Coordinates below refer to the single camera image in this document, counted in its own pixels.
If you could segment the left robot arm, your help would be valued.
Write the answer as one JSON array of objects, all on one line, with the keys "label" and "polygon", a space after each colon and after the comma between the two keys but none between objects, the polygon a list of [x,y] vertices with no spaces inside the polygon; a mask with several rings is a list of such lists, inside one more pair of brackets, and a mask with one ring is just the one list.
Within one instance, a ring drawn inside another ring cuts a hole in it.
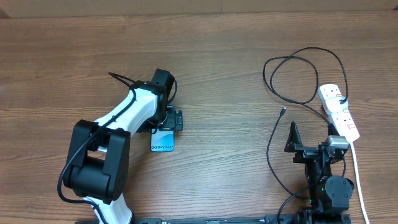
[{"label": "left robot arm", "polygon": [[162,69],[149,81],[110,75],[128,87],[127,97],[103,117],[74,126],[57,193],[66,203],[90,205],[95,223],[135,223],[123,195],[131,138],[149,133],[152,152],[174,151],[175,133],[183,129],[183,113],[171,104],[178,83]]}]

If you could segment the Samsung Galaxy smartphone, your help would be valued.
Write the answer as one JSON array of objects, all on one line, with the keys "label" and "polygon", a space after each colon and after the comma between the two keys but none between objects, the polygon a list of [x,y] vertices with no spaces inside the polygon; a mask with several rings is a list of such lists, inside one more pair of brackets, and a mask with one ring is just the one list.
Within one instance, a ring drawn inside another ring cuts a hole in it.
[{"label": "Samsung Galaxy smartphone", "polygon": [[172,152],[175,149],[173,131],[156,130],[151,134],[150,149],[152,152]]}]

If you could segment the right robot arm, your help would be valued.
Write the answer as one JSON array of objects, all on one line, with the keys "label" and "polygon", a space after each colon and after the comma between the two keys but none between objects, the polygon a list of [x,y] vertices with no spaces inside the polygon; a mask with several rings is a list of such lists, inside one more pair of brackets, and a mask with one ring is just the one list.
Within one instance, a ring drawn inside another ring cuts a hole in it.
[{"label": "right robot arm", "polygon": [[354,183],[333,175],[331,165],[345,158],[350,145],[331,126],[329,136],[315,147],[304,146],[297,123],[291,122],[285,152],[293,152],[294,163],[305,165],[310,207],[292,215],[290,223],[350,223],[344,211],[349,209]]}]

